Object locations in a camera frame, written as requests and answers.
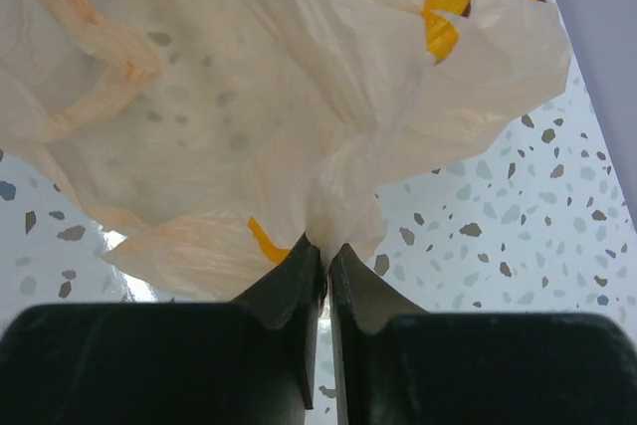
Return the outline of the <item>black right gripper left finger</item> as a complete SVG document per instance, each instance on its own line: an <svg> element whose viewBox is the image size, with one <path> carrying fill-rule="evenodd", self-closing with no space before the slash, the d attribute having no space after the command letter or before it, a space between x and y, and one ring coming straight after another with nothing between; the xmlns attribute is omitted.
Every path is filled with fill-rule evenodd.
<svg viewBox="0 0 637 425"><path fill-rule="evenodd" d="M227 303L45 305L1 340L5 424L301 424L313 406L319 250Z"/></svg>

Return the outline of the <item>banana print plastic bag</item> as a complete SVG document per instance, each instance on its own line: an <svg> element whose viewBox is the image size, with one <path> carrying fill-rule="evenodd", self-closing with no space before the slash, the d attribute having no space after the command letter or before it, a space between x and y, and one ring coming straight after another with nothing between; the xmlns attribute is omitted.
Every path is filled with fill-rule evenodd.
<svg viewBox="0 0 637 425"><path fill-rule="evenodd" d="M552 0L1 0L1 146L122 272L226 301L301 237L384 239L383 185L564 92Z"/></svg>

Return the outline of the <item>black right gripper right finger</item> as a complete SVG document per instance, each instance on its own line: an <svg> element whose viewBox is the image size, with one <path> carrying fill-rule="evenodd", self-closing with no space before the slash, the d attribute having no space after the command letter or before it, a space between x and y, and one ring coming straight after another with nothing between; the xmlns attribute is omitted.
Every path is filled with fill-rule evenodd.
<svg viewBox="0 0 637 425"><path fill-rule="evenodd" d="M341 424L632 424L636 350L583 313L429 313L349 246L330 266Z"/></svg>

